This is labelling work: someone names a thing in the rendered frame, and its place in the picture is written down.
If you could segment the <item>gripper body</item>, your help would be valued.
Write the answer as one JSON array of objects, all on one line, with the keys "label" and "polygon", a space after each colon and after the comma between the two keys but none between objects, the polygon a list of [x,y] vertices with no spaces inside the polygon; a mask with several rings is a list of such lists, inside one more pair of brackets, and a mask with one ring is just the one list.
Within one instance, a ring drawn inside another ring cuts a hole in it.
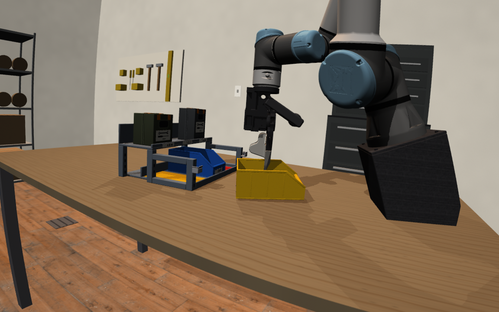
[{"label": "gripper body", "polygon": [[[265,132],[270,127],[271,119],[274,119],[275,123],[277,112],[265,104],[266,100],[271,97],[271,94],[279,94],[279,88],[265,86],[247,87],[244,130]],[[265,99],[262,99],[261,95],[265,95]]]}]

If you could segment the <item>yellow bin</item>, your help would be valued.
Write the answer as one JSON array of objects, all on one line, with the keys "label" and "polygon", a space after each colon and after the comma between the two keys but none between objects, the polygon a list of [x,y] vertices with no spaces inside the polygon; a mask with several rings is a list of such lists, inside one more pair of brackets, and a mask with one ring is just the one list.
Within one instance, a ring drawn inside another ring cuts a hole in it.
[{"label": "yellow bin", "polygon": [[280,159],[237,158],[238,199],[302,200],[305,186],[297,172]]}]

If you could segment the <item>blue bin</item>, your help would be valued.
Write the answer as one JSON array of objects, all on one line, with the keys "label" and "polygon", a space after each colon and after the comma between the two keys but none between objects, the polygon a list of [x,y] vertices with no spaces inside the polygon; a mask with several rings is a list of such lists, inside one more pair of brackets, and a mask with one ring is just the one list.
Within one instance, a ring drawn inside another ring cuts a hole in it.
[{"label": "blue bin", "polygon": [[[197,159],[197,167],[202,167],[202,172],[198,176],[210,177],[224,171],[224,160],[220,158],[214,150],[194,147],[178,147],[168,150],[172,156],[188,157]],[[182,172],[186,174],[187,165],[168,162],[168,171]]]}]

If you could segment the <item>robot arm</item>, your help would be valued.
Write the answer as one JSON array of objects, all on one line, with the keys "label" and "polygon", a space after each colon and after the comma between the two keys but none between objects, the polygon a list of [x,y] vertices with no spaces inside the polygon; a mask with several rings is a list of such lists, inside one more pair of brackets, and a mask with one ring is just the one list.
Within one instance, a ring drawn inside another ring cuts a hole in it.
[{"label": "robot arm", "polygon": [[368,147],[423,136],[426,126],[399,56],[379,35],[380,9],[381,0],[330,0],[318,31],[258,30],[252,85],[279,88],[282,65],[321,62],[318,79],[327,100],[365,108]]}]

